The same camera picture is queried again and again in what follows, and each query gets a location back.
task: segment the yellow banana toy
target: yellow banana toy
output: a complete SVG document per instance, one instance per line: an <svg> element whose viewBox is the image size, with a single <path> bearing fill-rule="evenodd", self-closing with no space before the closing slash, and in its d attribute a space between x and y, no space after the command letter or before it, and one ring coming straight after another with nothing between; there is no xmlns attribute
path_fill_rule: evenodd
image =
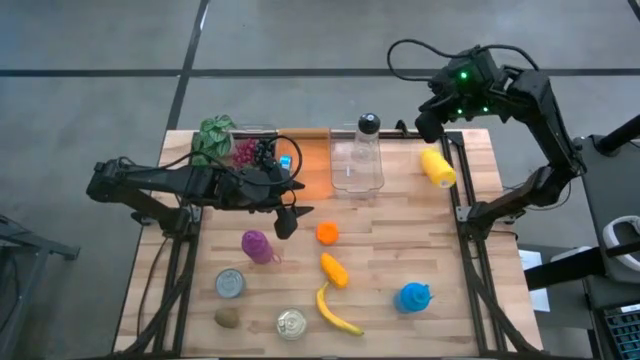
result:
<svg viewBox="0 0 640 360"><path fill-rule="evenodd" d="M340 319L339 317L333 315L331 311L329 311L329 308L327 307L327 302L324 299L324 292L327 289L327 286L329 286L329 282L324 283L324 286L321 287L320 290L318 290L318 292L316 293L316 305L318 306L318 310L320 310L320 313L322 314L322 316L324 316L327 320L329 320L330 323L335 325L337 328L342 329L351 335L356 335L356 336L364 335L364 331L362 331L362 329Z"/></svg>

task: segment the black lid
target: black lid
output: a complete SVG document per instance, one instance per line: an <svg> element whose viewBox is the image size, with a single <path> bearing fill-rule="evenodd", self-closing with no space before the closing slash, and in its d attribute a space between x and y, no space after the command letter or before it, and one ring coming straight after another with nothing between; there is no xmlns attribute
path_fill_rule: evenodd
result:
<svg viewBox="0 0 640 360"><path fill-rule="evenodd" d="M360 115L360 119L358 119L358 130L367 135L377 133L378 130L380 130L380 118L378 115L372 113Z"/></svg>

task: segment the yellow corn toy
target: yellow corn toy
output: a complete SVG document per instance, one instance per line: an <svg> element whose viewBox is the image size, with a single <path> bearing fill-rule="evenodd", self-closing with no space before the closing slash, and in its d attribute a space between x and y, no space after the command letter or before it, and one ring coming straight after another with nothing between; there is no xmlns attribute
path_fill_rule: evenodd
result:
<svg viewBox="0 0 640 360"><path fill-rule="evenodd" d="M345 288L347 286L349 283L347 270L345 270L333 256L322 253L320 265L333 285L338 288Z"/></svg>
<svg viewBox="0 0 640 360"><path fill-rule="evenodd" d="M450 188L456 183L456 172L442 154L434 148L426 148L420 153L422 170L431 182L441 188Z"/></svg>

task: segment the black computer keyboard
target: black computer keyboard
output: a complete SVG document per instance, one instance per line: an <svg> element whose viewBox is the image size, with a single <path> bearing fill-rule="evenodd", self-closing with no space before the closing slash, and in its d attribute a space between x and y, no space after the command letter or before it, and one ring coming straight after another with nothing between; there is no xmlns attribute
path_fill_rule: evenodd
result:
<svg viewBox="0 0 640 360"><path fill-rule="evenodd" d="M607 309L604 320L619 359L640 359L640 304Z"/></svg>

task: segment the orange ball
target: orange ball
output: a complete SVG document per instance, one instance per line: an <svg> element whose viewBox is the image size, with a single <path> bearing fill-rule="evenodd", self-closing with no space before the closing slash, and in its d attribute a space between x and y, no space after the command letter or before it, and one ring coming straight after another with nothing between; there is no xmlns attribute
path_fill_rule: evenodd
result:
<svg viewBox="0 0 640 360"><path fill-rule="evenodd" d="M338 225L330 221L318 224L316 239L327 246L338 241Z"/></svg>

